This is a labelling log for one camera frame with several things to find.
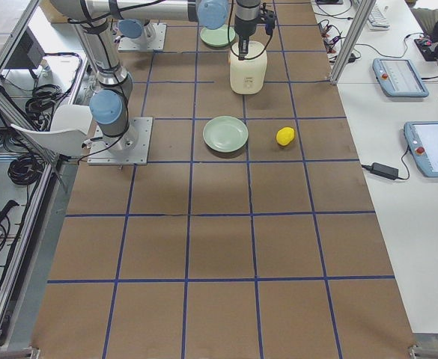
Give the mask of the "green plate near arm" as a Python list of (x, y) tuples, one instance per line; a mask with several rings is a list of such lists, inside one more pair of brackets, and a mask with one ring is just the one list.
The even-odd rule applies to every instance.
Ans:
[(203, 27), (200, 31), (201, 40), (212, 47), (224, 47), (229, 43), (233, 43), (236, 33), (233, 27), (223, 25), (217, 29), (209, 29)]
[(203, 129), (205, 144), (220, 153), (232, 153), (242, 148), (249, 138), (245, 123), (232, 116), (219, 116), (209, 120)]

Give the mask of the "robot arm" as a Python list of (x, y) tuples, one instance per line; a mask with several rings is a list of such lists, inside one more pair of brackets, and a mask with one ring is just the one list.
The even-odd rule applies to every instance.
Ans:
[(273, 36), (276, 15), (260, 1), (110, 1), (109, 11), (118, 20), (120, 32), (130, 39), (146, 34), (151, 19), (197, 22), (210, 30), (234, 23), (238, 36), (233, 53), (240, 61), (259, 55), (249, 54), (249, 40), (257, 25), (265, 25), (266, 34)]
[(128, 114), (133, 80), (121, 63), (113, 44), (109, 22), (139, 28), (149, 19), (197, 22), (209, 29), (225, 24), (228, 5), (225, 1), (52, 1), (52, 6), (82, 35), (82, 45), (95, 65), (98, 93), (89, 107), (103, 136), (107, 150), (114, 154), (130, 151), (137, 144), (137, 132)]

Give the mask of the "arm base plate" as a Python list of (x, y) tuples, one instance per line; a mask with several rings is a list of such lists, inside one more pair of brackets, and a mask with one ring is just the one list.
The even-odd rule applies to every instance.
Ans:
[(118, 141), (103, 136), (99, 126), (95, 137), (102, 137), (91, 145), (92, 154), (86, 158), (89, 165), (146, 165), (153, 128), (152, 117), (134, 117), (129, 129)]
[(132, 38), (123, 36), (118, 44), (119, 52), (161, 52), (165, 45), (165, 23), (149, 22), (141, 36)]

